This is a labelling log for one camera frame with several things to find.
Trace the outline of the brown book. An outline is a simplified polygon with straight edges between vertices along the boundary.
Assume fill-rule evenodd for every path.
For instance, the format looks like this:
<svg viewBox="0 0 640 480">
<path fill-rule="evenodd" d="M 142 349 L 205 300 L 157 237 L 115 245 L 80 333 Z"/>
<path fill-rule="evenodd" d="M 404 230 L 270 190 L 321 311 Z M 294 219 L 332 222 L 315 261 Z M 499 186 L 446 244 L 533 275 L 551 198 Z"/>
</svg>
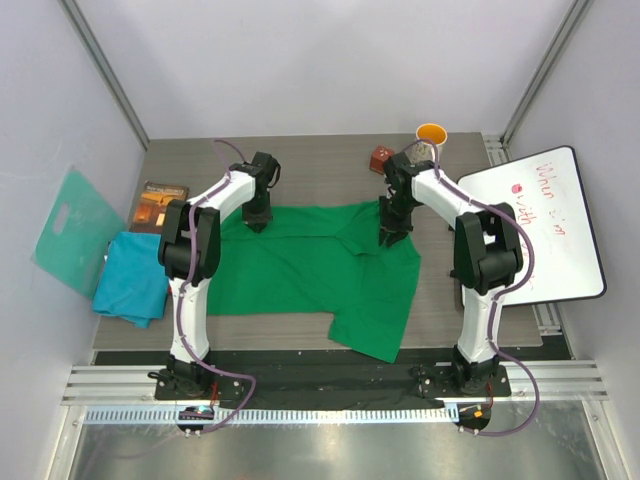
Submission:
<svg viewBox="0 0 640 480">
<path fill-rule="evenodd" d="M 186 186 L 147 181 L 135 208 L 130 231 L 160 234 L 168 204 L 172 200 L 184 201 L 188 194 L 189 188 Z"/>
</svg>

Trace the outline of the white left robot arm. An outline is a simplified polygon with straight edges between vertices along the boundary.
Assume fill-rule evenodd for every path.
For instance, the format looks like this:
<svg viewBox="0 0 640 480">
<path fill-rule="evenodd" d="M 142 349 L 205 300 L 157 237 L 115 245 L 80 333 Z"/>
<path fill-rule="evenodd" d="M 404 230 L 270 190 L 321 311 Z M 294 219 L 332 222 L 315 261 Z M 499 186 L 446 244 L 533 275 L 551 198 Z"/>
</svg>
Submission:
<svg viewBox="0 0 640 480">
<path fill-rule="evenodd" d="M 191 364 L 179 374 L 178 386 L 190 398 L 205 397 L 213 375 L 201 367 L 210 351 L 207 301 L 210 282 L 221 259 L 221 226 L 231 214 L 255 233 L 272 220 L 270 190 L 281 166 L 270 154 L 258 152 L 250 162 L 230 166 L 223 177 L 199 195 L 173 200 L 166 209 L 158 261 L 169 278 L 173 302 L 170 355 Z"/>
</svg>

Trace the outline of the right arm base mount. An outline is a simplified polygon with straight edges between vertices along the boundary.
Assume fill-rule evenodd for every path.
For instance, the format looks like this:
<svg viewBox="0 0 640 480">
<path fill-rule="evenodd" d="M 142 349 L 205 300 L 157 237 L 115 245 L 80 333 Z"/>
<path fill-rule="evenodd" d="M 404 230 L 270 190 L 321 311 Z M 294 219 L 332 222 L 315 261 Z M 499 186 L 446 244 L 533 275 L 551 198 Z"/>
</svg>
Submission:
<svg viewBox="0 0 640 480">
<path fill-rule="evenodd" d="M 506 369 L 499 365 L 491 373 L 469 376 L 451 363 L 419 364 L 409 369 L 415 393 L 425 399 L 497 397 L 512 394 Z"/>
</svg>

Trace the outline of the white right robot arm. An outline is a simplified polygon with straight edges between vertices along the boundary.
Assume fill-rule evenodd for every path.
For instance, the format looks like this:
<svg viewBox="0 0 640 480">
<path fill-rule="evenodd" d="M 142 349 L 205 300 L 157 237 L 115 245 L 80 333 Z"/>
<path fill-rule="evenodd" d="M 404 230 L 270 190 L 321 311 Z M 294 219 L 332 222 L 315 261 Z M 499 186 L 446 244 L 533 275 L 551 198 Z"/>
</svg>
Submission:
<svg viewBox="0 0 640 480">
<path fill-rule="evenodd" d="M 488 205 L 454 184 L 431 161 L 413 164 L 396 153 L 383 166 L 388 193 L 380 198 L 379 243 L 390 247 L 413 230 L 411 215 L 421 205 L 444 219 L 454 233 L 453 270 L 464 292 L 464 318 L 455 346 L 451 380 L 472 395 L 488 374 L 482 364 L 496 361 L 499 317 L 506 294 L 518 289 L 525 234 L 507 203 Z"/>
</svg>

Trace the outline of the green t shirt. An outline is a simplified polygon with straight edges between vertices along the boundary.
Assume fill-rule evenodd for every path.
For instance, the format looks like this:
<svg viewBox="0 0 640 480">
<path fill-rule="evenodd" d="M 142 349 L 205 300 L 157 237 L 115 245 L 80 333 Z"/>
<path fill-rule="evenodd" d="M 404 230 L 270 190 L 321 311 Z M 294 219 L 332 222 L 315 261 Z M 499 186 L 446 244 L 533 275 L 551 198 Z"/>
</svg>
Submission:
<svg viewBox="0 0 640 480">
<path fill-rule="evenodd" d="M 277 206 L 254 233 L 239 212 L 221 226 L 210 315 L 330 313 L 330 340 L 395 362 L 420 276 L 411 239 L 378 243 L 379 205 Z"/>
</svg>

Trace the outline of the red cube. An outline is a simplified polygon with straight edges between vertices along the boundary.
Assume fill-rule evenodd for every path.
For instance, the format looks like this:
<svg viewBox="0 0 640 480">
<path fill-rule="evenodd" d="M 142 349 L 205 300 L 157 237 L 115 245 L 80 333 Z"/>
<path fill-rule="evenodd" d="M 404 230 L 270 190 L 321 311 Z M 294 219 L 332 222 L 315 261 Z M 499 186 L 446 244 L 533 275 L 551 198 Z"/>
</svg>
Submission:
<svg viewBox="0 0 640 480">
<path fill-rule="evenodd" d="M 378 145 L 370 155 L 369 169 L 375 173 L 384 174 L 385 162 L 394 154 L 394 151 L 383 145 Z"/>
</svg>

